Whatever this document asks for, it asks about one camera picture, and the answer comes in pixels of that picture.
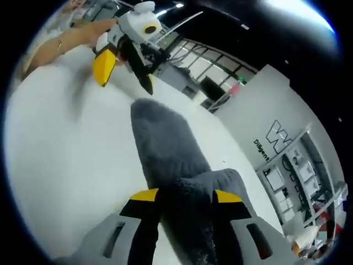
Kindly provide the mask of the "person's left hand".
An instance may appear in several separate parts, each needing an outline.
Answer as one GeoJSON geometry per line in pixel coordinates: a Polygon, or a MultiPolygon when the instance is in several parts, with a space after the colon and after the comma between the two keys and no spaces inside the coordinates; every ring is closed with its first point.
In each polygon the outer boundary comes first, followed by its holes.
{"type": "Polygon", "coordinates": [[[71,29],[61,38],[66,51],[80,45],[94,47],[99,37],[110,30],[117,22],[116,19],[105,19],[87,23],[79,28],[71,29]]]}

